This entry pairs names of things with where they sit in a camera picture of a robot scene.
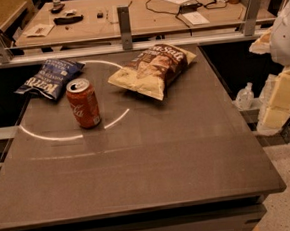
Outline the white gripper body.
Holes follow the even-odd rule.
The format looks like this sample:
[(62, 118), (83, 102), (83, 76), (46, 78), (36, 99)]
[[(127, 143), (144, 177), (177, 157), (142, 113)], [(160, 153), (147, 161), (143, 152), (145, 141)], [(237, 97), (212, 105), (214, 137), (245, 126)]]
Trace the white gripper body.
[(273, 23), (269, 41), (272, 60), (290, 66), (290, 0)]

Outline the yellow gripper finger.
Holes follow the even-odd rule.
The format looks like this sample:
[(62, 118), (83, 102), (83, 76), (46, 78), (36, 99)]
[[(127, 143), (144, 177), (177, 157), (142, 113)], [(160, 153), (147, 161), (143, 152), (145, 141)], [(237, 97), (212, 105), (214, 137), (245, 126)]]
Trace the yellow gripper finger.
[(264, 34), (251, 44), (249, 51), (254, 54), (268, 54), (270, 52), (270, 37), (272, 29), (269, 28)]
[(290, 67), (277, 76), (271, 74), (261, 92), (256, 130), (260, 135), (273, 136), (290, 118)]

